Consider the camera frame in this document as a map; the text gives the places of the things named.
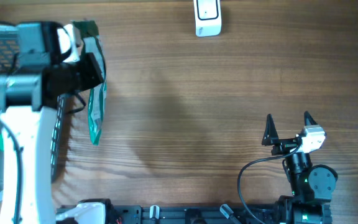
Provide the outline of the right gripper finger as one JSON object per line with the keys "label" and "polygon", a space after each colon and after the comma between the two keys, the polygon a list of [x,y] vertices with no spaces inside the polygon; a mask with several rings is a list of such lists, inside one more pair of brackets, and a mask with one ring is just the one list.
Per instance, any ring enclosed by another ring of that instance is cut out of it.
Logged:
{"label": "right gripper finger", "polygon": [[279,136],[275,128],[273,117],[271,114],[267,115],[264,135],[262,137],[263,146],[273,146],[279,144]]}
{"label": "right gripper finger", "polygon": [[317,125],[317,122],[313,119],[312,115],[308,111],[304,112],[305,126]]}

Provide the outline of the green 3M glove packet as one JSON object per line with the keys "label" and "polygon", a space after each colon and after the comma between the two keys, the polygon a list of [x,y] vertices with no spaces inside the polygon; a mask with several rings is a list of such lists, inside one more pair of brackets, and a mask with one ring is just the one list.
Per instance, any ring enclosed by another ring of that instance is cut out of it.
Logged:
{"label": "green 3M glove packet", "polygon": [[103,45],[99,29],[95,21],[72,21],[79,30],[80,38],[84,43],[81,53],[93,53],[101,70],[103,82],[90,89],[88,100],[88,127],[89,136],[93,145],[98,145],[103,130],[103,121],[106,107],[107,81],[106,62],[103,54]]}

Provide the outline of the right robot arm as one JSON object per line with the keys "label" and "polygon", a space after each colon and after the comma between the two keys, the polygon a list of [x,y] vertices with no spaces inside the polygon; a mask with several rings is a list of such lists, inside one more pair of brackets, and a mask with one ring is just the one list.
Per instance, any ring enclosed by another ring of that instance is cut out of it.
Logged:
{"label": "right robot arm", "polygon": [[304,112],[305,125],[294,138],[278,136],[273,117],[267,115],[262,145],[272,146],[271,154],[283,159],[282,166],[292,195],[282,195],[273,206],[275,223],[332,223],[329,207],[338,180],[337,172],[326,165],[313,165],[310,154],[321,149],[325,130]]}

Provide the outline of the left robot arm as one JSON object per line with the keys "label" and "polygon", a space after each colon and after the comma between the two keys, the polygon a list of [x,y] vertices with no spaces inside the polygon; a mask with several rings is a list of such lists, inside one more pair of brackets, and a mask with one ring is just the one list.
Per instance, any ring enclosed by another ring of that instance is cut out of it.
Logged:
{"label": "left robot arm", "polygon": [[58,100],[103,82],[94,54],[71,60],[75,45],[62,52],[57,22],[24,22],[16,27],[19,61],[0,74],[0,123],[4,185],[0,223],[55,223],[51,144]]}

